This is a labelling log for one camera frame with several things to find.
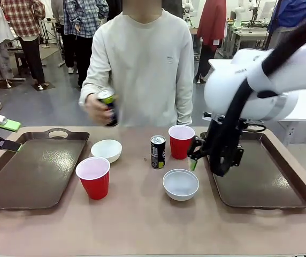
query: blue plaid shirt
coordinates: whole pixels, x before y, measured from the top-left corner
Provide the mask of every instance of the blue plaid shirt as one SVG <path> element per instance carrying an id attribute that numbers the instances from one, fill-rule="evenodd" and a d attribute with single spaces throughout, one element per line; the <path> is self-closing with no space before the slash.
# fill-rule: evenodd
<path id="1" fill-rule="evenodd" d="M 86 38 L 93 37 L 100 20 L 109 12 L 105 0 L 64 0 L 64 33 Z M 80 25 L 80 32 L 74 25 Z"/>

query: white bowl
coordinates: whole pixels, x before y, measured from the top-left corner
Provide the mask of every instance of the white bowl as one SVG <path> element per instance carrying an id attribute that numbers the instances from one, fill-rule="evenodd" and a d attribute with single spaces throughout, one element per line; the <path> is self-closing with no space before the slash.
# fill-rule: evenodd
<path id="1" fill-rule="evenodd" d="M 187 201 L 197 192 L 200 182 L 196 175 L 188 170 L 170 170 L 163 177 L 166 194 L 177 201 Z"/>
<path id="2" fill-rule="evenodd" d="M 95 143 L 91 148 L 94 157 L 106 158 L 110 163 L 116 161 L 122 152 L 122 145 L 116 140 L 102 140 Z"/>

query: tray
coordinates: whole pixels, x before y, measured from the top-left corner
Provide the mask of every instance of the tray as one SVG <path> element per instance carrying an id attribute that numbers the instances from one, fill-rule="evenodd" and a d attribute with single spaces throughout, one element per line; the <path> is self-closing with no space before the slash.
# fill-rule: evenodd
<path id="1" fill-rule="evenodd" d="M 265 134 L 244 132 L 240 144 L 244 148 L 240 166 L 231 167 L 224 177 L 208 172 L 224 204 L 255 209 L 306 208 L 306 184 Z"/>
<path id="2" fill-rule="evenodd" d="M 50 137 L 60 131 L 66 137 Z M 0 209 L 47 209 L 56 205 L 88 141 L 89 133 L 53 128 L 27 132 L 17 152 L 0 157 Z"/>

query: hand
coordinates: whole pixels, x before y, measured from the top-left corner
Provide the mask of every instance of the hand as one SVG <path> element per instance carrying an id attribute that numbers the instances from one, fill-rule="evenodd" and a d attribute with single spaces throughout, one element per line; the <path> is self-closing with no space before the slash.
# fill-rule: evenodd
<path id="1" fill-rule="evenodd" d="M 75 27 L 76 31 L 80 32 L 80 25 L 76 24 L 76 25 L 74 25 L 74 27 Z"/>
<path id="2" fill-rule="evenodd" d="M 112 122 L 113 112 L 96 98 L 96 94 L 88 95 L 85 109 L 89 117 L 102 126 Z"/>

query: red plaid shirt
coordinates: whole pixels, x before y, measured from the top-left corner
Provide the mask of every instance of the red plaid shirt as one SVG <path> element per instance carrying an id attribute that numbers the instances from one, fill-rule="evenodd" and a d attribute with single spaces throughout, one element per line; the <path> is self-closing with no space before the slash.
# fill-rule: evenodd
<path id="1" fill-rule="evenodd" d="M 38 19 L 45 18 L 45 6 L 40 0 L 2 0 L 1 5 L 19 37 L 40 34 Z"/>

